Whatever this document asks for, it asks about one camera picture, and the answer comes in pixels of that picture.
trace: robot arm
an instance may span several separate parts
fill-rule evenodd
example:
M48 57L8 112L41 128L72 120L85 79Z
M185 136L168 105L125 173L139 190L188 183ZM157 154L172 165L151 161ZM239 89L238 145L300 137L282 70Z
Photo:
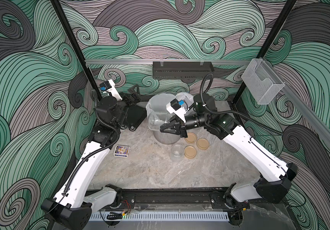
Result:
M135 131L146 117L146 110L136 105L141 100L138 85L128 89L129 94L118 93L114 86L112 80L100 85L101 90L109 94L95 103L95 112L100 123L92 129L79 164L69 179L52 199L45 199L41 205L47 216L71 230L81 230L92 212L107 205L117 207L121 202L120 188L113 185L107 185L102 190L85 196L100 163L119 139L119 128L128 127Z
M203 94L208 109L216 111L214 99ZM199 94L194 96L194 111L196 114L185 114L181 104L172 101L167 106L168 112L174 112L170 121L160 127L161 132L167 132L187 137L187 130L204 127L220 140L233 146L248 159L261 173L261 176L245 184L233 186L230 195L238 202L256 198L264 198L272 203L279 203L291 187L291 181L296 176L298 168L295 164L287 164L277 158L259 144L245 129L228 114L207 113Z

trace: black metal beam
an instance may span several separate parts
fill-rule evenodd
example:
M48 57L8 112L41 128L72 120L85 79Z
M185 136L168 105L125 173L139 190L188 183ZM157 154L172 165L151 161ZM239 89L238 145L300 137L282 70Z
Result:
M97 92L98 100L101 100L102 99L101 92L96 85L95 78L94 78L91 70L86 66L85 56L83 55L83 53L78 45L78 42L74 36L73 30L72 30L71 26L69 25L68 19L64 14L63 8L62 8L59 0L50 0L50 2L52 4L52 6L54 7L55 12L57 13L57 17L59 18L59 21L62 24L63 29L64 29L65 33L67 34L69 41L71 42L72 48L73 48L74 52L76 53L79 62L82 65L83 71L85 72L86 77L89 80L89 83L91 84L92 88Z
M289 16L290 11L293 9L294 4L297 0L287 0L284 7L282 8L278 18L276 19L275 23L273 24L273 28L271 29L270 33L268 34L265 42L263 43L261 49L259 50L259 53L257 54L256 58L263 58L268 49L270 48L271 44L273 43L273 40L275 40L275 37L279 34L282 26L284 25L285 20L287 19L287 16ZM232 104L236 105L238 100L241 97L241 94L244 92L246 85L244 82L241 83L241 86L239 87L238 91L236 92Z
M121 190L122 200L129 202L132 199L134 205L146 207L146 205L175 205L212 204L210 195L213 193L223 195L228 187L218 188L158 188L158 189L123 189ZM85 196L89 196L99 190L88 190Z

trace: black metal frame post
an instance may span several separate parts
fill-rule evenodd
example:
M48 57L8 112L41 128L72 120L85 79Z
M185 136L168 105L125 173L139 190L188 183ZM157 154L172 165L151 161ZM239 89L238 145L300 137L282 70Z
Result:
M282 26L284 25L285 20L287 19L287 16L290 14L290 11L293 9L294 4L297 0L287 0L284 7L281 10L281 13L279 14L278 18L276 19L273 28L271 29L270 33L268 34L265 42L263 43L261 49L259 50L259 53L257 54L256 58L263 58L268 49L270 48L271 44L275 40L276 36L279 34ZM244 92L246 85L244 82L241 83L241 86L239 87L238 91L236 92L233 101L232 106L235 106L238 100L241 97L241 94Z
M69 41L71 42L72 48L73 48L74 52L76 53L79 62L82 65L83 71L85 72L86 77L89 80L89 83L91 84L92 88L96 91L97 98L100 101L102 99L101 92L96 85L95 78L94 78L91 70L86 66L85 56L83 55L83 53L78 45L78 42L74 36L73 30L72 30L71 26L69 25L68 19L63 11L63 8L62 8L59 0L50 0L50 2L52 4L52 6L54 7L57 17L59 18L59 21L62 24L63 29L66 32Z

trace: clear plastic container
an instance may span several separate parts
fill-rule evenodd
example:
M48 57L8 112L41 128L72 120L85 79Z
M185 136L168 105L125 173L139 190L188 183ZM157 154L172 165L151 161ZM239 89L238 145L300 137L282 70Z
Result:
M152 112L148 115L149 129L159 131L160 126L169 123L171 114L168 112Z
M157 94L146 105L149 129L153 131L157 141L166 145L174 144L181 138L179 135L160 132L160 126L168 121L168 115L171 117L166 110L166 104L175 99L175 96L176 93L173 92Z
M170 159L172 161L180 161L184 158L184 148L182 145L176 144L171 147Z
M268 104L284 87L273 66L261 58L252 59L241 76L257 104Z

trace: clear plastic basket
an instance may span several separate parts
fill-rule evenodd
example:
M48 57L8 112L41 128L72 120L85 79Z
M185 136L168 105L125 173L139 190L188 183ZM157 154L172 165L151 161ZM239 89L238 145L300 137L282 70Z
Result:
M252 59L241 76L257 104L268 104L284 87L273 66L261 58Z

